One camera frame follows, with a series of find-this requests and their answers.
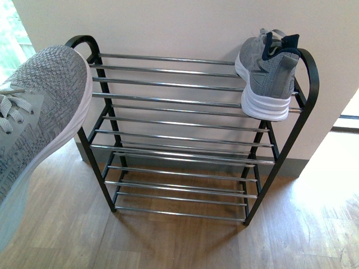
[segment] rack leg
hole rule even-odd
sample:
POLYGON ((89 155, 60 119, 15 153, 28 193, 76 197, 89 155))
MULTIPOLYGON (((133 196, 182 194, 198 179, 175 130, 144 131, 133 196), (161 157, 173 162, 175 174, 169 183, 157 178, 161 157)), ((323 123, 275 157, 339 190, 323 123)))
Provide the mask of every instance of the rack leg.
POLYGON ((95 176, 96 176, 96 179, 98 181, 98 183, 100 184, 100 188, 105 196, 105 199, 107 201, 107 204, 108 206, 110 207, 111 211, 112 212, 116 212, 116 208, 114 207, 114 203, 112 202, 112 199, 111 199, 111 196, 110 194, 108 193, 108 190, 107 190, 107 187, 104 183, 104 179, 101 175, 101 171, 97 165, 97 162, 96 162, 96 159, 95 159, 95 156, 90 148, 90 144, 89 144, 89 141, 86 137, 86 134, 85 134, 85 131, 84 129, 81 127, 80 130, 77 132, 79 138, 80 138, 80 141, 82 143, 82 146, 84 147, 85 149, 85 152, 86 152, 86 155, 87 157, 89 158, 89 161, 90 161, 90 164, 91 164, 91 167, 95 173, 95 176))

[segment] window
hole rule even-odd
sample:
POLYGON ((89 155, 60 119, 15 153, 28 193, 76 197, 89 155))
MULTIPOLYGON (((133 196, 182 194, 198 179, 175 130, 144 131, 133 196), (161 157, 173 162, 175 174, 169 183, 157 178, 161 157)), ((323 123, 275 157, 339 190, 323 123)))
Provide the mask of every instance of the window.
POLYGON ((0 0, 0 83, 35 54, 11 0, 0 0))

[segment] gray knit sneaker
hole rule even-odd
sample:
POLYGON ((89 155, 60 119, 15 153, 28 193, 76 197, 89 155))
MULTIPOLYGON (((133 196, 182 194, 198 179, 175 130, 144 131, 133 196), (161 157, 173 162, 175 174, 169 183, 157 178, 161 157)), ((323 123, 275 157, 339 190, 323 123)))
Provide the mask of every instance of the gray knit sneaker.
POLYGON ((258 37, 245 41, 236 71, 247 83, 242 94, 242 110, 247 115, 271 121, 286 119, 300 57, 298 39, 299 35, 261 29, 258 37))
POLYGON ((0 86, 0 252, 21 221, 34 169, 79 130, 91 92, 88 64, 60 45, 34 55, 0 86))

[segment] curved handle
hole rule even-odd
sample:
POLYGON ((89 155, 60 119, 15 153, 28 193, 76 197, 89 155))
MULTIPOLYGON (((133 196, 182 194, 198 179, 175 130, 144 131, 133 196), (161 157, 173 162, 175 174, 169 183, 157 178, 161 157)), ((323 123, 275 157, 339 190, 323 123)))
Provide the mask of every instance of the curved handle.
POLYGON ((309 114, 314 108, 314 105, 319 95, 319 73, 315 61, 312 55, 305 49, 298 49, 301 53, 301 59, 303 60, 309 77, 309 94, 308 100, 303 109, 303 114, 309 114))
POLYGON ((86 43, 89 45, 91 49, 91 56, 88 58, 89 63, 98 63, 102 64, 102 60, 99 57, 100 49, 96 42, 96 40, 90 36, 90 35, 76 35, 73 38, 71 38, 68 42, 66 42, 65 46, 68 46, 70 48, 75 48, 78 45, 86 43))

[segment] baseboard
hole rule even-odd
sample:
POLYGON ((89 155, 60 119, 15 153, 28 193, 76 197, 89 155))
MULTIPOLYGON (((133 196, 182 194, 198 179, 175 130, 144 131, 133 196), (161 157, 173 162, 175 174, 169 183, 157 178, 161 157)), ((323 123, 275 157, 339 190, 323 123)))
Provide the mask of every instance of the baseboard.
MULTIPOLYGON (((81 157, 84 161, 88 162, 88 157, 86 156, 85 150, 81 143, 76 143, 77 148, 81 154, 81 157)), ((108 151, 93 149, 94 156, 99 163, 106 163, 108 159, 108 151)), ((270 157, 261 157, 262 160, 273 160, 270 157)), ((226 171, 229 173, 238 173, 241 172, 243 167, 233 167, 229 165, 213 165, 213 164, 203 164, 203 163, 179 163, 170 161, 163 161, 163 160, 144 160, 141 158, 134 158, 134 157, 126 157, 127 164, 131 165, 143 165, 143 166, 157 166, 157 167, 173 167, 173 168, 181 168, 181 169, 195 169, 195 170, 208 170, 208 171, 226 171)), ((307 165, 309 160, 302 160, 302 159, 286 159, 278 173, 280 176, 284 177, 292 177, 298 178, 299 175, 302 173, 304 167, 307 165)), ((261 165, 260 166, 260 174, 268 175, 271 170, 271 165, 261 165)))

